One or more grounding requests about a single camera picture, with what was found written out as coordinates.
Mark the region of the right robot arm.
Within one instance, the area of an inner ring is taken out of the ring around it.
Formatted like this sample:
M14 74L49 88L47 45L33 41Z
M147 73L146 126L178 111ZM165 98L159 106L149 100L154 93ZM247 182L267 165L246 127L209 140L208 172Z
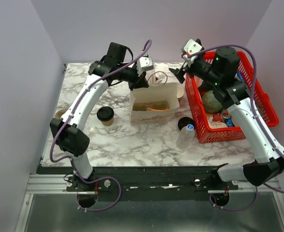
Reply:
M284 147L269 130L254 102L255 81L248 87L236 79L241 59L235 44L213 47L212 63L204 60L208 51L199 39L189 39L181 48L184 59L178 69L170 69L180 83L184 76L197 76L212 86L215 98L231 114L249 141L254 162L248 164L225 164L210 176L214 189L221 189L229 181L248 181L254 186L265 185L267 181L284 171Z

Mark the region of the black coffee cup lid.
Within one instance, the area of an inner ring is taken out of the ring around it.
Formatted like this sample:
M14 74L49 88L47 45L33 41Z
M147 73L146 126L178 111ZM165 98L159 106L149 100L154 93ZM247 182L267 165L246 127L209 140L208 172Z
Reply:
M109 107L109 106L101 107L97 111L97 118L101 122L110 121L113 117L114 117L114 110L111 107Z

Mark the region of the brown paper coffee cup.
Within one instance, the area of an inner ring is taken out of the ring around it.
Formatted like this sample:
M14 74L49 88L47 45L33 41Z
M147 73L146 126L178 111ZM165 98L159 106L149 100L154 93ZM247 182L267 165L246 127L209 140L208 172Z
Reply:
M111 118L108 121L101 121L101 123L106 127L111 126L114 123L114 118Z

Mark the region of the paper takeout bag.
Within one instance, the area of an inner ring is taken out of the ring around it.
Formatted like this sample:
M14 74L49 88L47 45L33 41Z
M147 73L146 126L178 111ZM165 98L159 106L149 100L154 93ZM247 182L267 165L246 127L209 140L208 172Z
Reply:
M152 124L169 121L179 109L177 98L178 84L168 82L168 76L163 71L157 73L165 76L163 83L150 83L148 88L138 88L130 91L129 119L131 124Z

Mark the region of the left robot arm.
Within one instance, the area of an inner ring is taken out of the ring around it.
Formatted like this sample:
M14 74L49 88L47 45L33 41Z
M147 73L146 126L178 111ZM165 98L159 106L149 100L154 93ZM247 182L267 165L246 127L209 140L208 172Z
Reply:
M115 80L127 82L130 90L148 88L146 72L153 69L153 63L148 56L152 44L147 40L141 54L125 62L126 52L131 50L121 44L111 42L108 52L100 60L90 65L86 81L69 109L59 118L50 121L53 135L52 147L58 145L65 156L50 160L57 163L68 158L79 176L77 184L84 190L91 190L94 179L91 176L93 167L87 156L90 143L89 137L83 132L86 121L102 94L112 86Z

